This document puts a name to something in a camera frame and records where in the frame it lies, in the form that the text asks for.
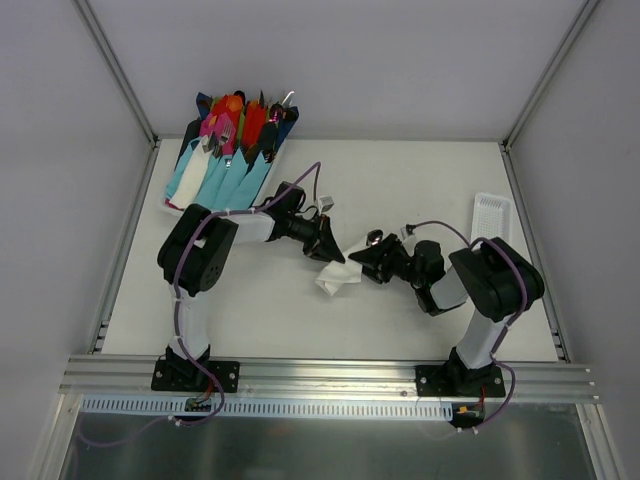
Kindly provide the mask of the silver spoon teal handle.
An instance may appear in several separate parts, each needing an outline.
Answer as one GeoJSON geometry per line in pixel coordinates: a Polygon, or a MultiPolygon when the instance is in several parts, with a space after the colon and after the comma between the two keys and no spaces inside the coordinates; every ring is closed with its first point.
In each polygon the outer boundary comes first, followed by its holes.
{"type": "Polygon", "coordinates": [[[366,246],[377,246],[384,240],[384,237],[384,232],[381,229],[371,230],[366,236],[366,246]]]}

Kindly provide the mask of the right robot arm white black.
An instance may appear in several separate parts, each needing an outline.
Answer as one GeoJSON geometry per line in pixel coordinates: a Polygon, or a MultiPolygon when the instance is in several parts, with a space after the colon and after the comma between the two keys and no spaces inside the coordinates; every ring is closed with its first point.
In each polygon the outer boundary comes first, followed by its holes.
{"type": "Polygon", "coordinates": [[[473,304],[466,332],[448,359],[440,366],[415,367],[420,397],[506,396],[494,356],[508,327],[544,295],[542,276],[531,263],[504,240],[493,238],[451,253],[446,267],[439,243],[422,240],[408,253],[394,234],[351,253],[349,259],[378,284],[395,277],[407,282],[420,309],[432,317],[473,304]]]}

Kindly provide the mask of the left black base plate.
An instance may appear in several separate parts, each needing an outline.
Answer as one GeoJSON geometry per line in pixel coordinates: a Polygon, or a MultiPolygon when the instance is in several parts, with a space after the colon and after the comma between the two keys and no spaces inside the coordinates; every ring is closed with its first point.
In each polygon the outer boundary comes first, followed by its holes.
{"type": "MultiPolygon", "coordinates": [[[[177,364],[167,358],[159,358],[154,366],[151,390],[157,392],[204,393],[213,380],[188,360],[177,358],[177,364]]],[[[203,367],[216,377],[224,393],[236,393],[240,378],[240,363],[235,361],[207,360],[203,367]]]]}

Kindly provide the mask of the aluminium mounting rail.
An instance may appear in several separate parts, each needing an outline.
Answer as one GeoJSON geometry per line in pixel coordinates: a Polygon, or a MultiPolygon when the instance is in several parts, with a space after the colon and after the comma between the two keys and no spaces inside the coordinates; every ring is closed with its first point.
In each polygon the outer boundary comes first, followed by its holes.
{"type": "MultiPolygon", "coordinates": [[[[61,393],[147,394],[157,358],[142,355],[73,355],[61,393]]],[[[326,400],[417,400],[411,361],[239,358],[239,397],[326,400]]],[[[511,362],[514,402],[598,404],[590,368],[563,362],[511,362]]]]}

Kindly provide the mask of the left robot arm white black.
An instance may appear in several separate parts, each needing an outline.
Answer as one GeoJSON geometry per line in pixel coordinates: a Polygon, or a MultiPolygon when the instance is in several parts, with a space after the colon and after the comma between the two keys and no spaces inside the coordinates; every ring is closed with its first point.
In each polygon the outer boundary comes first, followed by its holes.
{"type": "Polygon", "coordinates": [[[283,182],[273,197],[247,211],[213,213],[198,204],[187,207],[157,256],[172,295],[173,334],[155,363],[153,391],[237,391],[240,364],[211,358],[206,296],[220,279],[234,245],[286,237],[300,242],[310,259],[345,262],[329,216],[317,212],[303,217],[305,199],[303,188],[283,182]]]}

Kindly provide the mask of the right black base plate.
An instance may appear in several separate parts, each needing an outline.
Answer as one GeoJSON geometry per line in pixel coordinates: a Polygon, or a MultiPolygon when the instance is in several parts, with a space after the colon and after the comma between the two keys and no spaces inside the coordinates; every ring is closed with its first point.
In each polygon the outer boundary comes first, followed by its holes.
{"type": "Polygon", "coordinates": [[[501,369],[490,364],[481,369],[457,368],[455,365],[417,365],[415,385],[420,397],[486,397],[506,396],[501,369]]]}

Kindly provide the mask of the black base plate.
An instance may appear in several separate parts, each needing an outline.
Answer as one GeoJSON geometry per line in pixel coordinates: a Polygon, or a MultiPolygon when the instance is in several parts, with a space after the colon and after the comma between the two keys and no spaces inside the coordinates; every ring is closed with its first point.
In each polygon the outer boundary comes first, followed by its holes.
{"type": "Polygon", "coordinates": [[[420,397],[486,397],[506,396],[501,369],[490,364],[481,369],[457,368],[455,365],[417,365],[415,385],[420,397]]]}
{"type": "MultiPolygon", "coordinates": [[[[204,393],[213,380],[188,360],[177,358],[177,364],[167,358],[159,358],[154,366],[151,390],[157,392],[204,393]]],[[[216,377],[224,393],[236,393],[240,378],[240,363],[235,361],[207,360],[203,367],[216,377]]]]}

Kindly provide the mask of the white paper napkin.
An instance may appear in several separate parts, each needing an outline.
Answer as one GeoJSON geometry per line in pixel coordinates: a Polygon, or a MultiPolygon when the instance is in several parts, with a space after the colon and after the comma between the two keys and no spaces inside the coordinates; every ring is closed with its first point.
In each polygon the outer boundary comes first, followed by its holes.
{"type": "Polygon", "coordinates": [[[359,284],[362,281],[362,265],[349,259],[349,255],[367,246],[365,236],[342,252],[345,261],[331,261],[315,279],[315,284],[327,295],[334,296],[344,285],[359,284]]]}

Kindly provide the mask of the white tray of rolled napkins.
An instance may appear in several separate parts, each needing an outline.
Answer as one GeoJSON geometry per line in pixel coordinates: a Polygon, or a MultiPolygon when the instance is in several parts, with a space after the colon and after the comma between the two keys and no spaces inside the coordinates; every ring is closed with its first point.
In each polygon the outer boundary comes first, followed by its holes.
{"type": "MultiPolygon", "coordinates": [[[[208,136],[205,150],[211,152],[209,167],[193,203],[222,210],[250,207],[268,184],[286,138],[299,119],[293,96],[290,91],[272,101],[263,94],[249,100],[241,90],[217,97],[198,93],[198,117],[186,127],[166,186],[190,142],[208,136]]],[[[166,186],[160,208],[179,216],[183,210],[168,204],[166,186]]]]}

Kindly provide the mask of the white perforated utensil tray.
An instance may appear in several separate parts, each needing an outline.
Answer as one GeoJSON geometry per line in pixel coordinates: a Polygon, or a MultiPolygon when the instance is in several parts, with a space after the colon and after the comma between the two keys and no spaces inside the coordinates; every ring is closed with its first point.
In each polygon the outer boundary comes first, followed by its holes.
{"type": "Polygon", "coordinates": [[[513,205],[510,199],[499,195],[479,192],[475,195],[471,237],[499,237],[506,243],[512,237],[513,205]]]}

